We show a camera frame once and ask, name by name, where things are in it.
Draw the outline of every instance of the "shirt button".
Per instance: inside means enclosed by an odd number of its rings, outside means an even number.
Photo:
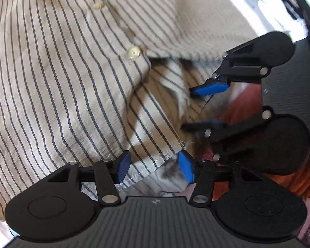
[[[104,3],[103,2],[96,2],[94,5],[93,5],[93,8],[94,9],[102,9],[104,7]]]
[[[127,51],[127,56],[130,59],[136,59],[137,57],[139,57],[141,54],[141,49],[137,46],[134,47],[130,47]]]

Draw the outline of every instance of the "silver screw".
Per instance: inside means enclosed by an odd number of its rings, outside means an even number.
[[[193,201],[200,204],[206,203],[208,200],[209,198],[205,195],[196,195],[193,197]]]
[[[102,197],[102,201],[105,203],[114,203],[118,201],[118,197],[115,195],[105,195]]]
[[[213,161],[216,161],[216,162],[219,161],[220,158],[221,158],[221,156],[218,153],[213,155],[213,157],[212,157]]]
[[[204,133],[205,138],[209,138],[211,134],[211,129],[206,129],[206,132]]]
[[[271,111],[270,110],[265,110],[263,113],[262,113],[262,118],[264,120],[267,120],[271,117]]]
[[[260,75],[266,75],[268,71],[269,71],[268,68],[263,67],[263,68],[260,70]]]

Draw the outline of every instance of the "garment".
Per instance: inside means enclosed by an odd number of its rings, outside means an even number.
[[[129,150],[117,188],[145,178],[185,147],[188,88],[255,36],[230,0],[0,0],[0,220],[69,161]]]

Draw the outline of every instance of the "striped shirt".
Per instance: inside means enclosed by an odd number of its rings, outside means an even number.
[[[0,0],[0,220],[69,161],[129,150],[118,189],[155,171],[206,102],[188,88],[253,37],[230,0]]]

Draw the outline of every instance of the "gray textured surface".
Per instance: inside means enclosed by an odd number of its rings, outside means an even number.
[[[238,239],[221,228],[209,210],[194,208],[185,198],[129,197],[119,207],[104,209],[91,227],[73,238],[43,244],[15,239],[7,246],[17,247],[302,248],[303,245],[296,239],[278,244]]]
[[[277,115],[300,118],[310,133],[310,47],[307,39],[297,41],[295,47],[287,63],[262,79],[263,105],[271,106]]]

